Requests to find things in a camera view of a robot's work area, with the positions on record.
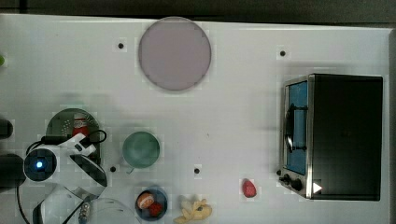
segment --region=black toaster oven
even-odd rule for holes
[[[307,199],[379,201],[382,99],[382,77],[288,81],[280,183]]]

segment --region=white table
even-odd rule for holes
[[[281,187],[275,174],[282,83],[313,72],[381,75],[388,102],[389,29],[197,22],[213,49],[208,74],[194,89],[169,92],[150,83],[138,64],[140,37],[153,22],[0,15],[0,53],[7,55],[7,68],[0,68],[0,115],[15,126],[0,142],[1,152],[23,157],[53,115],[79,107],[108,133],[102,153],[109,187],[102,197],[133,208],[144,187],[162,186],[171,209],[160,223],[180,216],[178,196],[192,194],[213,207],[205,223],[389,222],[389,104],[380,202],[306,201]],[[119,41],[126,48],[117,49]],[[281,50],[285,57],[278,56]],[[162,155],[152,167],[127,175],[122,143],[142,129],[157,134]],[[195,164],[202,166],[199,176]],[[113,165],[116,173],[109,172]],[[254,202],[240,194],[245,177],[259,188]],[[50,188],[24,184],[28,216]],[[9,194],[0,196],[15,203]],[[21,223],[14,207],[2,217]]]

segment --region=dark green mug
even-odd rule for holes
[[[160,156],[160,144],[151,134],[146,132],[137,132],[129,135],[122,147],[122,156],[134,168],[144,169],[154,164]]]

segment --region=blue light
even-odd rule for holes
[[[43,166],[43,162],[41,162],[41,161],[38,161],[36,164],[35,164],[35,167],[37,167],[37,168],[41,168]]]

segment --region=small bowl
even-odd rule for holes
[[[122,156],[133,168],[150,167],[160,156],[160,143],[151,133],[132,133],[124,141]]]
[[[149,215],[149,210],[148,209],[140,209],[137,206],[137,199],[142,195],[143,193],[150,193],[154,197],[154,202],[159,203],[162,207],[163,210],[157,217],[151,217]],[[140,218],[146,221],[157,221],[160,220],[166,213],[166,210],[168,209],[168,199],[166,197],[166,193],[159,187],[150,187],[145,189],[143,192],[137,196],[135,202],[134,202],[134,209],[136,213],[139,215]]]

